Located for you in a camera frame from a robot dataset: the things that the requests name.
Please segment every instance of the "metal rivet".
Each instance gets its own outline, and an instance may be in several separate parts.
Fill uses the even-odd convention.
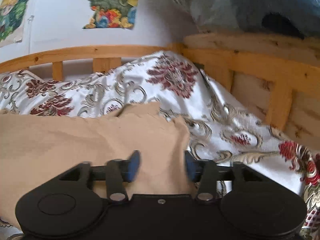
[[[203,201],[209,201],[213,199],[213,196],[210,193],[204,192],[198,195],[198,199]]]
[[[113,201],[122,201],[125,199],[125,194],[113,193],[113,194],[111,194],[110,199]]]
[[[164,200],[164,199],[159,199],[159,200],[158,200],[158,203],[159,203],[159,204],[164,204],[164,203],[165,203],[165,200]]]

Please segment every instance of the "white wall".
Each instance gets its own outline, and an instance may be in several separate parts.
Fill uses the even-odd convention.
[[[26,23],[22,43],[0,48],[0,62],[28,52],[72,46],[165,46],[197,32],[191,17],[180,11],[172,0],[139,0],[133,30],[82,29],[93,14],[88,0],[30,0],[29,4],[26,18],[34,15],[34,19],[30,25]]]

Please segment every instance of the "pine wood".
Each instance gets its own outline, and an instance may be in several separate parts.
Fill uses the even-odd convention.
[[[221,67],[215,60],[204,64],[204,71],[220,83],[228,92],[231,92],[234,71]]]
[[[251,113],[264,122],[273,88],[273,82],[235,72],[231,94]]]
[[[106,73],[110,69],[121,66],[121,58],[94,58],[92,69],[93,72]]]
[[[193,62],[204,64],[204,67],[207,62],[217,61],[223,68],[267,81],[276,82],[279,76],[283,76],[293,90],[320,99],[318,67],[262,54],[221,49],[184,49],[183,54]]]
[[[53,62],[52,63],[52,79],[56,81],[63,81],[63,62]]]
[[[178,54],[182,54],[183,53],[183,49],[185,48],[186,46],[183,44],[183,43],[170,43],[167,47],[166,47],[166,50],[170,50],[170,51],[173,51],[175,53],[178,53]]]
[[[285,134],[311,149],[320,149],[320,101],[304,93],[294,94]]]
[[[189,49],[228,49],[248,51],[320,67],[320,40],[263,33],[195,34],[184,38]]]
[[[292,88],[284,78],[276,82],[271,93],[266,123],[284,130],[292,104]]]
[[[0,73],[7,71],[13,72],[29,66],[73,59],[142,57],[164,49],[164,47],[140,45],[100,45],[55,49],[18,57],[0,63]]]

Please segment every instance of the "white satin fabric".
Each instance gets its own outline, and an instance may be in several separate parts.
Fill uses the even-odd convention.
[[[305,165],[301,160],[305,154],[315,161],[315,155],[261,124],[219,83],[173,52],[157,52],[108,73],[70,82],[44,82],[29,71],[2,74],[0,92],[0,109],[44,116],[97,117],[124,104],[160,101],[160,114],[168,120],[184,117],[191,133],[188,149],[195,158],[223,166],[241,161],[296,194],[308,194],[309,189],[315,198],[319,196],[318,177],[307,173],[310,160]],[[313,181],[304,191],[305,177]],[[230,182],[218,184],[220,195],[230,190]],[[319,197],[308,205],[316,221]],[[303,234],[314,237],[315,222],[304,228]]]

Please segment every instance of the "poster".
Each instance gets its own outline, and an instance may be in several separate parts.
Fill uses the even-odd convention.
[[[134,27],[138,0],[89,0],[92,12],[84,29]]]
[[[0,0],[0,47],[21,41],[28,0]]]

